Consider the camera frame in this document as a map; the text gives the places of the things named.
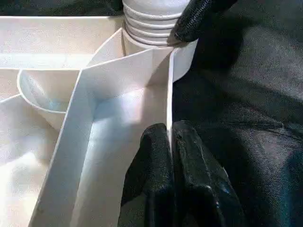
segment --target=white plastic tray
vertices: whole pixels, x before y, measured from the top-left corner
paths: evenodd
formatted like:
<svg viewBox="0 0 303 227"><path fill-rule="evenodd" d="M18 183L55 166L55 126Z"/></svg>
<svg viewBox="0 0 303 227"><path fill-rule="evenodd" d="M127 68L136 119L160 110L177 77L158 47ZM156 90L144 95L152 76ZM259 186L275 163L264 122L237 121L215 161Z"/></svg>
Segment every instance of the white plastic tray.
<svg viewBox="0 0 303 227"><path fill-rule="evenodd" d="M187 72L196 47L143 45L123 26L122 17L0 18L0 79L10 84L1 88L1 98L15 95L17 87L21 93L0 101L0 151L9 154L1 156L0 168L22 168L25 155L39 169L39 154L49 154L44 171L33 175L38 183L29 208L22 209L27 195L21 192L16 201L1 201L9 216L0 226L25 227L30 217L33 227L117 225L124 176L141 134L158 122L170 129L172 82ZM36 128L48 132L38 135L47 146L28 137ZM27 138L31 150L17 149L14 144ZM26 179L4 176L16 180L13 187L4 183L3 198Z"/></svg>

